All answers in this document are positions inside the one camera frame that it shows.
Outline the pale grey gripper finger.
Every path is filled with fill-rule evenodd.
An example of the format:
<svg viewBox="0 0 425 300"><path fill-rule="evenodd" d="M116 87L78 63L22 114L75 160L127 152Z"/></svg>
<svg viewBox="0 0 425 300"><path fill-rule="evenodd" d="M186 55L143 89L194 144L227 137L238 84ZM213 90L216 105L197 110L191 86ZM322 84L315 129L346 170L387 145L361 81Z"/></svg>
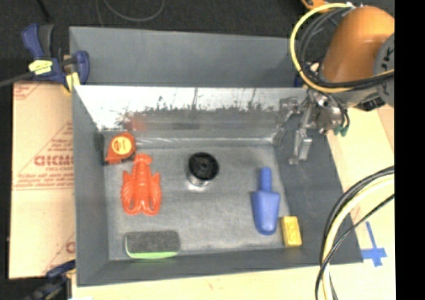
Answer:
<svg viewBox="0 0 425 300"><path fill-rule="evenodd" d="M306 161L311 149L313 139L310 137L303 138L299 145L299 159L300 161Z"/></svg>
<svg viewBox="0 0 425 300"><path fill-rule="evenodd" d="M303 130L298 129L294 131L292 155L288 159L290 165L297 165L303 160L303 137Z"/></svg>

